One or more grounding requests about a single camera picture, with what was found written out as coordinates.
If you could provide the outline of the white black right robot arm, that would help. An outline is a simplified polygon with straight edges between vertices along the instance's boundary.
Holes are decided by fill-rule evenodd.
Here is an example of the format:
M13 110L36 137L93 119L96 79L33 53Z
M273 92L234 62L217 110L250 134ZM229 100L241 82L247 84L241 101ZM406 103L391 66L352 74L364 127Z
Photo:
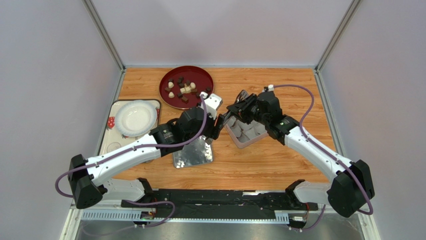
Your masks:
M301 122L283 113L274 92L251 94L227 110L245 124L262 124L272 139L298 152L326 176L328 183L295 181L286 189L293 201L329 205L345 218L364 205L372 208L375 190L369 165L361 159L352 161L318 141Z

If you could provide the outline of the pink square chocolate tin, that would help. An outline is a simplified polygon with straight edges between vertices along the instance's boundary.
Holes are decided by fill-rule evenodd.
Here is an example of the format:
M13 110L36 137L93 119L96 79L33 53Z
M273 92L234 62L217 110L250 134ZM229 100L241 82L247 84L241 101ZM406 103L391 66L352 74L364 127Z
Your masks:
M224 127L235 145L243 149L268 136L265 126L255 120L244 123L232 116Z

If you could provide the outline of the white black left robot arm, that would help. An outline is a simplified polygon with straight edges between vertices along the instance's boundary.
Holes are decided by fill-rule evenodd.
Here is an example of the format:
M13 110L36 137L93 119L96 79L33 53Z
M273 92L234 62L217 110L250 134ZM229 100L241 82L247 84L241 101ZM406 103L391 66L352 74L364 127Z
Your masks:
M77 154L71 158L69 170L58 178L67 178L71 194L62 192L57 182L56 191L72 198L77 209L90 208L103 200L137 202L148 192L147 180L114 182L114 176L136 165L179 152L200 137L216 140L224 118L225 115L218 114L210 106L196 106L110 153L89 158Z

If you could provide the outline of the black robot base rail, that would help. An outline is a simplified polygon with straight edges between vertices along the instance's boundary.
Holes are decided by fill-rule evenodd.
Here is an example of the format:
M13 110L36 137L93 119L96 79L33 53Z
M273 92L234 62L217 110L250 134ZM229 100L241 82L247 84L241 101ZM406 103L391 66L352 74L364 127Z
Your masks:
M146 208L157 220L276 221L292 228L306 225L316 203L301 203L285 191L149 190L140 200L122 200L123 208Z

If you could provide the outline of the metal serving tongs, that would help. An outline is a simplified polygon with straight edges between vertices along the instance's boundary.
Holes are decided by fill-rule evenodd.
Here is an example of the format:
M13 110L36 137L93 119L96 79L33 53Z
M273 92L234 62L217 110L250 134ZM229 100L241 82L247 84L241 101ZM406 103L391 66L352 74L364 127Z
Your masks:
M233 104L226 107L227 112L224 114L224 124L226 125L228 121L231 119L231 117L235 116L237 114L237 110L240 108L240 105L243 101L245 101L249 97L249 94L246 90L242 90L237 95L235 101Z

